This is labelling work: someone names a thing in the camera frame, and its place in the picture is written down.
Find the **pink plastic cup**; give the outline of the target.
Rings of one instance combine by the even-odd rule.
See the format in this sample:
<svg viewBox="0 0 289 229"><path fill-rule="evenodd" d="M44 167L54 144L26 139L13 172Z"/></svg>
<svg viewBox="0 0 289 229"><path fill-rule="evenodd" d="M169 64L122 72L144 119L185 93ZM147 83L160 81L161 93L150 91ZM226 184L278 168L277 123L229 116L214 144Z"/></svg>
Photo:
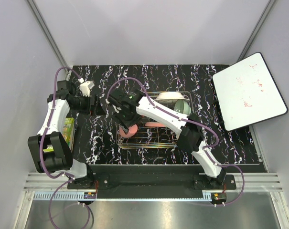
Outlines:
<svg viewBox="0 0 289 229"><path fill-rule="evenodd" d="M138 131L138 126L136 124L129 127L127 132L125 132L121 126L119 127L119 134L123 138L130 138L134 136L137 133L137 131Z"/></svg>

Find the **pink cream floral plate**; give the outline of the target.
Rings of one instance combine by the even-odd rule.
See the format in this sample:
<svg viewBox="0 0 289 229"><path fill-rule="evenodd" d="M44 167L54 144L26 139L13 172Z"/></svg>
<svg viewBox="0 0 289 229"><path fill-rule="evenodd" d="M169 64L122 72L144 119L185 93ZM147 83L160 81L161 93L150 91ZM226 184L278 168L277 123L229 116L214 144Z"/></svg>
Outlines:
<svg viewBox="0 0 289 229"><path fill-rule="evenodd" d="M145 123L146 127L166 127L165 125L158 122L147 122Z"/></svg>

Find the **white grey rimmed plate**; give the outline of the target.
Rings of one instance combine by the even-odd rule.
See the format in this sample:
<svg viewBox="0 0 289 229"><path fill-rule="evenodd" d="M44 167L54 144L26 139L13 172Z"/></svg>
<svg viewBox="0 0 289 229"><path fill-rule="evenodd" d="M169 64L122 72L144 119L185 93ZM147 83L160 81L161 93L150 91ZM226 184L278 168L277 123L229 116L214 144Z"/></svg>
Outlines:
<svg viewBox="0 0 289 229"><path fill-rule="evenodd" d="M177 100L188 100L180 92L163 92L160 93L155 101L177 101Z"/></svg>

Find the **pale green bowl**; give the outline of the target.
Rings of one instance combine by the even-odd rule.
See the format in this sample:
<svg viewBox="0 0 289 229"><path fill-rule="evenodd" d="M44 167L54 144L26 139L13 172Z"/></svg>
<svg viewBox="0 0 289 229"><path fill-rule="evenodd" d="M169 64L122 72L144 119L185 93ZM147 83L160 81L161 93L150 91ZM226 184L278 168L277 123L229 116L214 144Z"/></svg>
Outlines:
<svg viewBox="0 0 289 229"><path fill-rule="evenodd" d="M178 100L175 103L174 111L185 115L191 114L191 108L185 100Z"/></svg>

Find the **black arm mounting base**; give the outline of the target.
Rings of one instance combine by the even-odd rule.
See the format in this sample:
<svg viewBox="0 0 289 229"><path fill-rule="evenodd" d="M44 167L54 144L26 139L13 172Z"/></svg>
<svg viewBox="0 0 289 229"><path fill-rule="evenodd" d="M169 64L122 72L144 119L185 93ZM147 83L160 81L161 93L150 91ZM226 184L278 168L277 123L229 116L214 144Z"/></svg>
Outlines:
<svg viewBox="0 0 289 229"><path fill-rule="evenodd" d="M94 165L89 175L68 185L68 189L110 190L121 186L189 185L197 190L235 190L233 175L221 169L220 178L210 178L200 165Z"/></svg>

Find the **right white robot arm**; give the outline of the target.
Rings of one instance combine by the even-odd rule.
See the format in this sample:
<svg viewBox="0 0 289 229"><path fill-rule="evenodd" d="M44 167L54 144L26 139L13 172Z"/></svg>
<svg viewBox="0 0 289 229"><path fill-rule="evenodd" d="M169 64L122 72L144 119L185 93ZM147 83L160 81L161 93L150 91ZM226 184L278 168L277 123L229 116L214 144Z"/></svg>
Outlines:
<svg viewBox="0 0 289 229"><path fill-rule="evenodd" d="M196 122L194 114L178 113L138 89L130 93L115 89L107 95L107 101L115 108L113 119L125 134L131 132L131 127L143 116L153 119L176 134L177 147L200 163L210 187L219 189L225 184L226 171L212 155L203 136L203 129L211 129Z"/></svg>

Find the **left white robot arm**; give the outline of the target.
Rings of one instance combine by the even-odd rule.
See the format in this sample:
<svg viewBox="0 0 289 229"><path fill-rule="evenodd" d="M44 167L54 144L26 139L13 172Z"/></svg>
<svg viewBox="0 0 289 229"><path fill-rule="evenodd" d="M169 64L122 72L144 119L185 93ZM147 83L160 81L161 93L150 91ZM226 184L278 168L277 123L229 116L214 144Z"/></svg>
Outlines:
<svg viewBox="0 0 289 229"><path fill-rule="evenodd" d="M48 112L43 126L35 136L28 138L28 147L37 172L55 179L55 172L78 179L85 189L94 185L95 178L88 173L85 163L76 161L64 139L64 123L74 110L84 115L104 115L100 100L92 92L92 81L79 80L79 87L70 81L59 81L47 99Z"/></svg>

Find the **green treehouse book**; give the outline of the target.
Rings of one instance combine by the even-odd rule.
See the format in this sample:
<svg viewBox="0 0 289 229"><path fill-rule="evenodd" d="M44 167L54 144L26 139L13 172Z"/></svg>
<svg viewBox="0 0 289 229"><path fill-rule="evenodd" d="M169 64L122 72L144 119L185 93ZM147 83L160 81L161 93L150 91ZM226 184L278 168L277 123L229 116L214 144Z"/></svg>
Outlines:
<svg viewBox="0 0 289 229"><path fill-rule="evenodd" d="M53 146L51 143L47 143L47 135L50 135L51 132L60 132L62 137L66 141L69 149L72 151L74 134L75 134L75 120L74 118L59 118L57 122L51 121L50 127L46 133L44 143L47 144L47 147L43 149L44 153L52 152Z"/></svg>

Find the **white whiteboard black frame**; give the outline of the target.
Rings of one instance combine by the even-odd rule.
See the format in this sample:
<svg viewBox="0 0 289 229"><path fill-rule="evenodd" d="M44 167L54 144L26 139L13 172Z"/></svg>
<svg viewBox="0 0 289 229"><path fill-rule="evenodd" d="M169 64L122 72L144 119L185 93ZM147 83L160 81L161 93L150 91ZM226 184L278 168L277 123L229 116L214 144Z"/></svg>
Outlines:
<svg viewBox="0 0 289 229"><path fill-rule="evenodd" d="M260 52L212 76L226 131L284 115L288 107Z"/></svg>

